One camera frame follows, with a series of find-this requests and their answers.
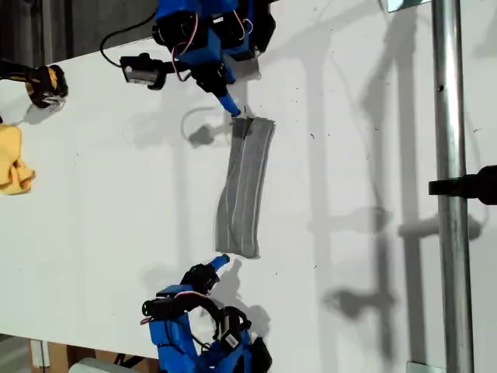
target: white tabletop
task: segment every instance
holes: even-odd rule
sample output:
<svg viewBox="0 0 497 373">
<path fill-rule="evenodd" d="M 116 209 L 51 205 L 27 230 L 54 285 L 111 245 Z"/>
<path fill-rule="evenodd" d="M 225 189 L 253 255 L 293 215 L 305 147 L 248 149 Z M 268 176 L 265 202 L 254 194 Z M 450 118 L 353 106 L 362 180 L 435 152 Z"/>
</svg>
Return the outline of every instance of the white tabletop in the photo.
<svg viewBox="0 0 497 373">
<path fill-rule="evenodd" d="M 463 3 L 474 172 L 497 155 L 495 54 L 476 51 L 494 5 Z M 436 178 L 430 7 L 386 16 L 375 1 L 310 0 L 277 2 L 273 11 L 262 79 L 231 87 L 241 105 L 277 125 L 261 258 L 233 258 L 214 297 L 248 312 L 275 372 L 401 372 L 413 340 L 404 258 L 420 247 L 426 359 L 444 366 L 438 239 L 398 234 L 437 207 L 427 190 Z M 170 58 L 152 40 L 109 55 L 141 52 Z M 170 75 L 161 92 L 128 85 L 98 53 L 61 67 L 70 96 L 60 112 L 28 110 L 23 85 L 0 83 L 0 112 L 19 123 L 23 159 L 37 173 L 30 193 L 0 198 L 0 333 L 155 357 L 141 305 L 215 256 L 228 121 L 193 81 Z M 214 143 L 193 147 L 186 138 L 206 124 L 217 128 Z M 486 211 L 470 203 L 478 221 Z M 471 247 L 476 358 L 491 370 L 497 296 L 488 284 L 497 254 L 489 216 Z M 194 330 L 204 335 L 208 325 L 195 318 Z"/>
</svg>

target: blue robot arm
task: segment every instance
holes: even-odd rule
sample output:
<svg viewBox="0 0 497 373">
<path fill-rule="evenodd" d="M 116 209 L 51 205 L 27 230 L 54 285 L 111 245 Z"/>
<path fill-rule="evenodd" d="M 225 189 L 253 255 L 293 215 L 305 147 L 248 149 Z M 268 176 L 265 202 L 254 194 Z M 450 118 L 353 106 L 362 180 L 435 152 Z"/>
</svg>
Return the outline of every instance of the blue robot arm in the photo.
<svg viewBox="0 0 497 373">
<path fill-rule="evenodd" d="M 269 10 L 274 1 L 159 0 L 152 35 L 171 51 L 172 61 L 151 60 L 146 54 L 123 57 L 126 80 L 161 89 L 168 73 L 175 72 L 182 81 L 191 76 L 237 117 L 240 109 L 227 89 L 235 77 L 225 58 L 244 61 L 266 50 L 276 28 Z M 185 70 L 190 73 L 182 78 L 179 73 Z"/>
<path fill-rule="evenodd" d="M 219 281 L 216 272 L 229 261 L 227 255 L 207 265 L 198 264 L 185 273 L 181 283 L 157 293 L 146 301 L 142 312 L 147 316 L 151 340 L 158 348 L 159 365 L 168 373 L 265 373 L 272 359 L 261 338 L 252 342 L 251 322 L 239 309 L 219 309 L 207 297 Z M 198 354 L 189 324 L 188 312 L 202 307 L 212 316 L 216 332 L 212 344 L 202 343 Z"/>
</svg>

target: yellow cloth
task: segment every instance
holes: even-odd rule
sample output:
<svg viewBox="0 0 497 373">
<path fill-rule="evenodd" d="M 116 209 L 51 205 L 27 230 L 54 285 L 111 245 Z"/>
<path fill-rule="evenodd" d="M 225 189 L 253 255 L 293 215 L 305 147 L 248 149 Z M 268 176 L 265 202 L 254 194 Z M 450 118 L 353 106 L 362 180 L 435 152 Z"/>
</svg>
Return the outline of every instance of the yellow cloth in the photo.
<svg viewBox="0 0 497 373">
<path fill-rule="evenodd" d="M 21 130 L 0 124 L 0 191 L 7 194 L 27 192 L 34 171 L 21 160 Z"/>
</svg>

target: silver pole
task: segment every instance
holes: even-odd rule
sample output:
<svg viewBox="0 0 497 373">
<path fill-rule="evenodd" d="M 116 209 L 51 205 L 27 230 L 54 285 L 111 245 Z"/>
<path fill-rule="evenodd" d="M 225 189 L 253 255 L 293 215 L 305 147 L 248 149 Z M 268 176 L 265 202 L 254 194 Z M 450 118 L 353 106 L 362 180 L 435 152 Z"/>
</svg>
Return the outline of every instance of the silver pole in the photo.
<svg viewBox="0 0 497 373">
<path fill-rule="evenodd" d="M 466 174 L 459 0 L 432 0 L 438 179 Z M 447 373 L 474 373 L 467 202 L 439 197 Z"/>
</svg>

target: gray cloth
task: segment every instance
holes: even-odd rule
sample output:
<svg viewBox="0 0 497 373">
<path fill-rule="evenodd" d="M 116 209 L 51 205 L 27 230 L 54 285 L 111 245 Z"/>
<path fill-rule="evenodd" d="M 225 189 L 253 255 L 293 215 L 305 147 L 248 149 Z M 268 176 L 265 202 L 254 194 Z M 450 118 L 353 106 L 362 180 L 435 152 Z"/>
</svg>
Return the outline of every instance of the gray cloth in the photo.
<svg viewBox="0 0 497 373">
<path fill-rule="evenodd" d="M 233 121 L 228 178 L 217 208 L 218 252 L 259 257 L 259 205 L 274 129 L 274 122 L 258 117 Z"/>
</svg>

